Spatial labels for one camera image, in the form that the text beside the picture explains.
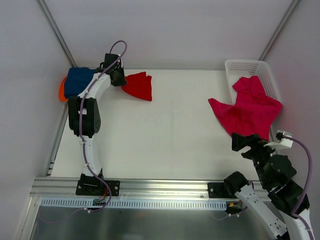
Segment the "red t shirt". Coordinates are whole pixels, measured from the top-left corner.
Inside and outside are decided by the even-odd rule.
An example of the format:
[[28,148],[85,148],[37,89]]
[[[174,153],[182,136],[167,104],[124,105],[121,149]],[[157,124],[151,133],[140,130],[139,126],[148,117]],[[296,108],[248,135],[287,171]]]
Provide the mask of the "red t shirt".
[[126,84],[121,86],[125,93],[140,100],[152,101],[152,77],[145,71],[130,74],[125,80]]

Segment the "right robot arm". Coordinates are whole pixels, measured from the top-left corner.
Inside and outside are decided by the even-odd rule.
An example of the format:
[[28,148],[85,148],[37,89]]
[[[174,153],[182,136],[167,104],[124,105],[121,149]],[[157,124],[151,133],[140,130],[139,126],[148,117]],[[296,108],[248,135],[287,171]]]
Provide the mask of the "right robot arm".
[[[258,217],[273,240],[313,240],[315,238],[310,220],[310,202],[307,191],[311,182],[313,160],[309,149],[301,141],[278,131],[276,142],[268,142],[257,134],[243,136],[231,134],[231,149],[235,152],[245,147],[250,149],[241,153],[251,160],[262,188],[268,198],[280,212],[280,220],[257,196],[255,190],[244,175],[235,171],[224,179],[223,190],[230,198],[238,198],[245,208]],[[289,157],[276,154],[277,149],[289,149],[293,143],[299,144],[308,160],[308,172],[304,187],[294,180],[297,171]]]

